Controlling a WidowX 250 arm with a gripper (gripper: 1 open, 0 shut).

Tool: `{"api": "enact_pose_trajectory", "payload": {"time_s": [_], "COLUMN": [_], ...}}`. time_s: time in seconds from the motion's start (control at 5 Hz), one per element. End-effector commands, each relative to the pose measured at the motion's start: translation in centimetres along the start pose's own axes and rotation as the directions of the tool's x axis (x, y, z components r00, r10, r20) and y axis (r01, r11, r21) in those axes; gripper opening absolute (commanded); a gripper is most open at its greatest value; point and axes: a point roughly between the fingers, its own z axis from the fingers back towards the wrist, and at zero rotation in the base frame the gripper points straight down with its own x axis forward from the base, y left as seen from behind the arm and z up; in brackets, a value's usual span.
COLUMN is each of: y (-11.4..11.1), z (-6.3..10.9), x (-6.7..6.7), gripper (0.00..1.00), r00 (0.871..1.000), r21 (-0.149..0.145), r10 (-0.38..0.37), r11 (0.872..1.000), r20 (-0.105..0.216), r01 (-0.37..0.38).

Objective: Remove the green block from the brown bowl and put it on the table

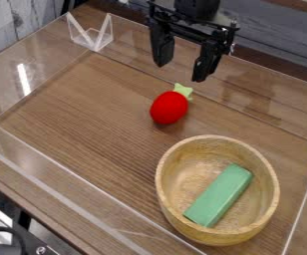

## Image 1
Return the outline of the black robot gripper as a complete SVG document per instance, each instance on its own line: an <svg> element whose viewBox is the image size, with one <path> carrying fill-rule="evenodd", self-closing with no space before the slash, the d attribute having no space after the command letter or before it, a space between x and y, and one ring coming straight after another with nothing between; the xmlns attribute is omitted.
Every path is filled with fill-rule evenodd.
<svg viewBox="0 0 307 255"><path fill-rule="evenodd" d="M215 73L221 53L230 54L240 25L220 10L220 0L149 0L153 61L159 67L173 58L175 36L201 44L192 80L201 83Z"/></svg>

